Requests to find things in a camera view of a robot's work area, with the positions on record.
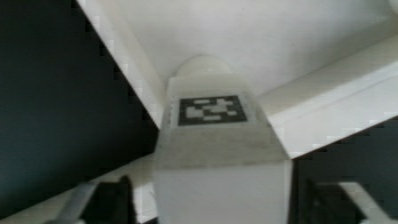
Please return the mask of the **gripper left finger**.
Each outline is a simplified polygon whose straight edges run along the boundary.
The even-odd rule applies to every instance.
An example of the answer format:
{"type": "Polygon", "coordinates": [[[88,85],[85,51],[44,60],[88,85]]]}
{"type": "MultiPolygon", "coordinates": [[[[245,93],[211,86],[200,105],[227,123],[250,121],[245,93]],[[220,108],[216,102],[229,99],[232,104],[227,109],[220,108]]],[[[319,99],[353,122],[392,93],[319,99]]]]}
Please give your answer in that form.
{"type": "Polygon", "coordinates": [[[131,187],[126,176],[115,182],[81,183],[44,224],[138,224],[131,187]]]}

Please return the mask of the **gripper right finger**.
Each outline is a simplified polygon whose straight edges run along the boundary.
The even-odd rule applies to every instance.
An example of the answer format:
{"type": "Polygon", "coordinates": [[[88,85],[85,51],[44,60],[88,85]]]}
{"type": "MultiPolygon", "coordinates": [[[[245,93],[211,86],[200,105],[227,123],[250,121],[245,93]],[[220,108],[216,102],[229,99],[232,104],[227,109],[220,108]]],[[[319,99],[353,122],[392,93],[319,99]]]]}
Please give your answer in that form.
{"type": "Polygon", "coordinates": [[[295,224],[398,224],[358,182],[305,182],[295,224]]]}

